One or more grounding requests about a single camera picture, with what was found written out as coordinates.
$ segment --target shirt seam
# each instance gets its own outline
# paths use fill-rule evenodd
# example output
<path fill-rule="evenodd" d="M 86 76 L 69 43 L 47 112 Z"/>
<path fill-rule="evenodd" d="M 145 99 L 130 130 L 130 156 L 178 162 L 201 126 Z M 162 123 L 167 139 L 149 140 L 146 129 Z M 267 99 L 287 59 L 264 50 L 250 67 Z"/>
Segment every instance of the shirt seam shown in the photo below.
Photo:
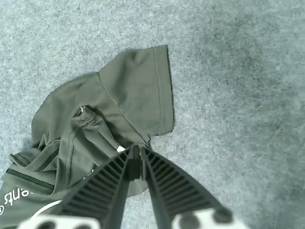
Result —
<path fill-rule="evenodd" d="M 112 102 L 114 103 L 114 105 L 116 106 L 116 108 L 119 110 L 120 114 L 124 117 L 124 119 L 126 120 L 126 122 L 132 127 L 132 129 L 140 136 L 140 138 L 146 142 L 142 135 L 134 128 L 134 126 L 127 120 L 127 118 L 125 117 L 124 113 L 121 111 L 121 109 L 119 108 L 119 106 L 116 104 L 116 102 L 114 101 L 114 99 L 110 96 L 109 92 L 107 91 L 107 89 L 105 88 L 104 84 L 102 83 L 102 80 L 101 80 L 101 75 L 100 73 L 98 72 L 99 74 L 99 80 L 100 80 L 100 83 L 101 83 L 101 86 L 102 88 L 105 90 L 105 92 L 107 93 L 107 95 L 109 96 L 109 98 L 112 100 Z"/>
<path fill-rule="evenodd" d="M 160 130 L 161 130 L 161 98 L 160 98 L 160 86 L 159 86 L 159 80 L 158 80 L 158 73 L 157 73 L 157 64 L 156 64 L 156 57 L 155 57 L 155 52 L 154 52 L 154 49 L 152 49 L 152 52 L 153 52 L 153 63 L 154 63 L 154 72 L 156 74 L 156 80 L 157 80 L 157 87 L 158 87 L 158 98 L 159 98 L 159 125 L 158 125 L 158 133 L 160 133 Z"/>

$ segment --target stitching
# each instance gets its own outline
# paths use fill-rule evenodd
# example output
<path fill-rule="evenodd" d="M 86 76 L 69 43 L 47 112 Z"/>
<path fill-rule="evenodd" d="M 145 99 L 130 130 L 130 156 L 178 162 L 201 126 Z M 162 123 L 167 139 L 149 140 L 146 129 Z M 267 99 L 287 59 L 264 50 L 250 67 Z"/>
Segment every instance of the stitching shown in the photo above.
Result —
<path fill-rule="evenodd" d="M 18 177 L 21 178 L 21 179 L 26 180 L 26 179 L 24 178 L 24 177 L 26 177 L 26 178 L 29 178 L 30 180 L 33 180 L 33 181 L 42 183 L 42 184 L 44 184 L 44 185 L 46 185 L 46 186 L 49 186 L 49 187 L 51 187 L 51 188 L 54 188 L 54 185 L 51 185 L 51 184 L 49 184 L 49 183 L 47 183 L 47 182 L 44 182 L 44 181 L 35 179 L 35 178 L 30 177 L 30 176 L 28 176 L 28 175 L 25 175 L 25 174 L 23 174 L 23 173 L 17 172 L 17 171 L 15 171 L 15 170 L 13 170 L 13 169 L 10 169 L 10 168 L 9 168 L 6 172 L 7 172 L 8 174 L 12 174 L 12 175 L 14 175 L 14 173 L 16 173 L 16 174 L 19 175 Z"/>
<path fill-rule="evenodd" d="M 70 163 L 70 169 L 69 169 L 69 177 L 71 176 L 71 170 L 72 170 L 72 160 L 73 160 L 73 154 L 74 154 L 74 139 L 76 138 L 77 134 L 86 126 L 90 125 L 91 123 L 94 122 L 94 119 L 97 115 L 95 114 L 94 117 L 92 117 L 91 120 L 87 120 L 87 123 L 82 127 L 79 128 L 78 132 L 75 133 L 74 138 L 72 139 L 72 153 L 71 153 L 71 163 Z"/>
<path fill-rule="evenodd" d="M 67 171 L 66 171 L 67 169 L 66 168 L 67 168 L 67 164 L 68 164 L 68 155 L 69 155 L 69 149 L 70 149 L 70 138 L 71 138 L 71 135 L 76 130 L 76 128 L 78 128 L 81 124 L 86 123 L 88 121 L 88 119 L 84 120 L 83 122 L 78 123 L 78 125 L 69 134 L 69 137 L 68 137 L 68 150 L 67 150 L 67 156 L 66 156 L 65 170 L 64 170 L 64 174 L 63 174 L 64 175 L 64 184 L 66 184 L 66 174 L 67 174 Z"/>
<path fill-rule="evenodd" d="M 77 128 L 77 127 L 79 127 L 81 124 L 84 124 L 84 126 L 83 126 L 83 127 L 80 127 L 79 130 L 78 130 L 78 132 L 75 133 L 75 135 L 74 135 L 74 137 L 73 137 L 73 139 L 72 139 L 72 141 L 71 141 L 71 144 L 70 144 L 70 141 L 69 141 L 69 146 L 68 146 L 68 151 L 67 151 L 67 160 L 66 160 L 66 166 L 65 166 L 65 174 L 64 174 L 64 184 L 65 184 L 65 185 L 67 184 L 66 175 L 67 175 L 67 164 L 68 164 L 68 155 L 69 155 L 69 148 L 70 148 L 70 145 L 72 145 L 72 153 L 71 153 L 71 159 L 70 159 L 70 161 L 72 162 L 72 158 L 73 158 L 73 154 L 74 154 L 74 144 L 73 144 L 73 141 L 74 141 L 76 135 L 80 132 L 80 130 L 81 130 L 82 128 L 84 128 L 85 126 L 87 126 L 91 121 L 93 121 L 92 114 L 93 114 L 93 112 L 91 111 L 90 117 L 89 117 L 85 122 L 81 122 L 80 124 L 78 124 L 78 125 L 76 126 L 76 128 Z"/>
<path fill-rule="evenodd" d="M 15 159 L 19 164 L 21 164 L 23 167 L 26 167 L 26 165 L 25 165 L 22 161 L 20 161 L 17 157 L 14 157 L 14 159 Z"/>
<path fill-rule="evenodd" d="M 52 160 L 58 155 L 58 149 L 55 150 L 48 158 L 47 160 L 40 166 L 38 169 L 35 170 L 35 172 L 41 172 L 44 170 L 51 162 Z"/>
<path fill-rule="evenodd" d="M 24 156 L 22 156 L 21 154 L 18 154 L 19 156 L 21 156 L 23 159 L 25 159 L 29 164 L 31 163 L 27 158 L 25 158 Z"/>
<path fill-rule="evenodd" d="M 160 98 L 160 88 L 159 88 L 159 81 L 158 81 L 158 74 L 157 74 L 157 66 L 156 66 L 156 57 L 154 53 L 154 49 L 152 49 L 153 52 L 153 63 L 154 63 L 154 72 L 156 73 L 156 79 L 157 79 L 157 87 L 158 87 L 158 97 L 159 97 L 159 127 L 158 127 L 158 134 L 160 133 L 161 130 L 161 98 Z"/>
<path fill-rule="evenodd" d="M 102 83 L 101 76 L 100 76 L 100 72 L 98 72 L 98 74 L 99 74 L 99 77 L 98 77 L 98 78 L 99 78 L 99 80 L 100 80 L 100 82 L 101 82 L 101 86 L 102 86 L 102 88 L 105 90 L 105 92 L 107 93 L 108 97 L 112 100 L 113 104 L 114 104 L 114 105 L 116 106 L 116 108 L 119 110 L 120 114 L 123 116 L 123 118 L 125 119 L 125 121 L 129 124 L 129 126 L 131 126 L 131 128 L 140 136 L 140 138 L 141 138 L 144 142 L 146 142 L 146 141 L 143 139 L 142 135 L 133 127 L 133 125 L 130 124 L 130 122 L 127 120 L 127 118 L 125 117 L 125 115 L 122 113 L 121 109 L 120 109 L 120 108 L 118 107 L 118 105 L 115 103 L 114 99 L 110 96 L 109 92 L 107 91 L 107 89 L 105 88 L 105 86 L 104 86 L 103 83 Z"/>

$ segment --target zippered pocket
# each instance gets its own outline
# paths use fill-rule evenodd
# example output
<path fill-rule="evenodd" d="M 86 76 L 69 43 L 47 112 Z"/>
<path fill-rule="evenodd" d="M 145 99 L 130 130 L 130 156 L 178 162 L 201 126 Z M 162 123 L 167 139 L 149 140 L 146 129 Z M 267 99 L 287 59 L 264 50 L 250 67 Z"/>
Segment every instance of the zippered pocket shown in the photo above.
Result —
<path fill-rule="evenodd" d="M 13 170 L 13 169 L 8 168 L 8 169 L 6 170 L 6 173 L 11 174 L 11 175 L 14 175 L 14 176 L 16 176 L 16 177 L 19 177 L 19 178 L 24 179 L 24 180 L 26 180 L 26 181 L 29 181 L 29 182 L 31 182 L 31 183 L 33 183 L 33 184 L 35 184 L 35 185 L 38 185 L 38 186 L 41 186 L 41 187 L 45 187 L 45 188 L 48 188 L 48 189 L 50 189 L 50 190 L 53 190 L 53 189 L 54 189 L 54 185 L 51 185 L 51 184 L 49 184 L 49 183 L 47 183 L 47 182 L 44 182 L 44 181 L 35 179 L 35 178 L 30 177 L 30 176 L 28 176 L 28 175 L 25 175 L 25 174 L 23 174 L 23 173 L 17 172 L 17 171 L 15 171 L 15 170 Z"/>

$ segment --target short sleeve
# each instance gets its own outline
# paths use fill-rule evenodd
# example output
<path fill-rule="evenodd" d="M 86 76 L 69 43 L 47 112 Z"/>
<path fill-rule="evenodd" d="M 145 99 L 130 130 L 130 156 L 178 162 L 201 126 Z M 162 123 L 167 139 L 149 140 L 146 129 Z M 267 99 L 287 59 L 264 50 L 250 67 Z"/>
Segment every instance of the short sleeve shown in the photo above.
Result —
<path fill-rule="evenodd" d="M 99 71 L 105 91 L 141 135 L 173 130 L 173 99 L 167 46 L 129 50 Z"/>

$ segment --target white logo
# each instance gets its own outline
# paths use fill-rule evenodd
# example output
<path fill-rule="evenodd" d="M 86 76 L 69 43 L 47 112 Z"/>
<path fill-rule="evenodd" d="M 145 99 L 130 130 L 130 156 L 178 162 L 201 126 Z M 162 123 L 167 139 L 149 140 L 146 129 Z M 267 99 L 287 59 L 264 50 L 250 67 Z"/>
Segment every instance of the white logo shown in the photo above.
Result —
<path fill-rule="evenodd" d="M 29 192 L 28 190 L 23 190 L 23 188 L 17 188 L 17 190 L 12 190 L 11 192 L 4 195 L 4 204 L 0 205 L 0 216 L 4 212 L 4 206 L 9 204 L 10 206 L 13 206 L 14 201 L 19 200 L 20 198 L 28 197 L 29 194 L 33 194 L 32 192 Z"/>
<path fill-rule="evenodd" d="M 0 215 L 2 215 L 3 213 L 4 213 L 4 206 L 1 205 L 1 206 L 0 206 Z"/>

